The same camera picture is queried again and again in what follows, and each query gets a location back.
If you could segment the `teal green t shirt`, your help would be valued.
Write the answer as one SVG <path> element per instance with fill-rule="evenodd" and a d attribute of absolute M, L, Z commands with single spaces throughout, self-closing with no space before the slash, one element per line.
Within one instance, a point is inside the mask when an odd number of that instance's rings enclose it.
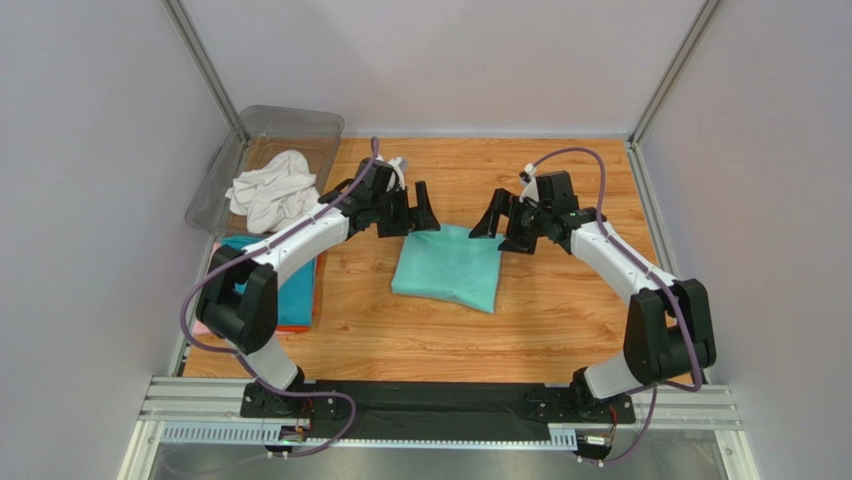
<path fill-rule="evenodd" d="M 492 314 L 500 279 L 501 234 L 471 238 L 466 227 L 413 232 L 402 246 L 391 290 Z"/>

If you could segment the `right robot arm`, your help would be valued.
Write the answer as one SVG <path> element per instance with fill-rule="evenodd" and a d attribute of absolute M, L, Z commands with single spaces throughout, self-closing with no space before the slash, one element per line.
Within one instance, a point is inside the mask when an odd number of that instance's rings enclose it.
<path fill-rule="evenodd" d="M 621 350 L 606 361 L 577 370 L 568 387 L 571 411 L 592 418 L 631 392 L 673 384 L 689 374 L 694 389 L 715 364 L 709 295 L 696 279 L 681 280 L 629 246 L 599 207 L 583 208 L 565 171 L 524 173 L 516 195 L 495 190 L 470 238 L 493 238 L 508 221 L 499 250 L 531 255 L 541 239 L 593 269 L 628 309 Z"/>

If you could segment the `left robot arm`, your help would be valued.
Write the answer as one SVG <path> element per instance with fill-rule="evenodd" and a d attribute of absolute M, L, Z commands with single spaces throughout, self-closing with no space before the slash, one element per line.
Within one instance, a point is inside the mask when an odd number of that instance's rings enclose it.
<path fill-rule="evenodd" d="M 381 238 L 438 231 L 426 182 L 405 182 L 404 159 L 364 159 L 357 175 L 322 195 L 294 224 L 243 249 L 214 251 L 208 272 L 188 299 L 194 317 L 225 341 L 255 385 L 286 417 L 304 413 L 313 394 L 304 373 L 276 338 L 279 291 L 325 251 L 374 227 Z"/>

